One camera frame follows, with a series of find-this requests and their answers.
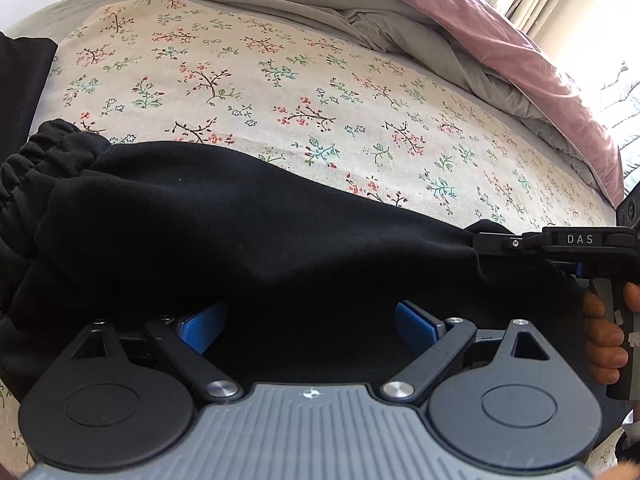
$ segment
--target silver bolt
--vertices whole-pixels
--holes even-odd
[[[402,381],[391,381],[382,386],[382,393],[391,399],[405,399],[412,396],[414,391],[413,386]]]
[[[238,385],[231,381],[213,381],[207,384],[207,393],[213,397],[231,397],[238,391]]]

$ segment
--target floral bedsheet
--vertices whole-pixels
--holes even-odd
[[[412,68],[271,16],[188,0],[97,10],[61,44],[33,130],[216,144],[458,226],[604,225],[611,209],[540,140]],[[0,384],[0,462],[30,464]]]

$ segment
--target gray gripper base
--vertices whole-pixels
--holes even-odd
[[[506,480],[442,449],[404,406],[366,387],[260,384],[208,406],[176,446],[138,467],[81,474],[38,465],[26,480]],[[529,478],[588,480],[581,466]]]

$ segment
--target device handle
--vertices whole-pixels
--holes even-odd
[[[618,400],[640,400],[640,314],[626,307],[623,296],[625,280],[593,278],[590,289],[606,307],[606,318],[625,334],[622,348],[628,354],[626,365],[620,368],[620,378],[607,386],[607,397]]]

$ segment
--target pink duvet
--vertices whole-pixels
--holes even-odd
[[[524,33],[481,0],[402,0],[447,29],[478,61],[511,81],[582,155],[604,195],[623,199],[618,147],[583,104],[576,83]]]

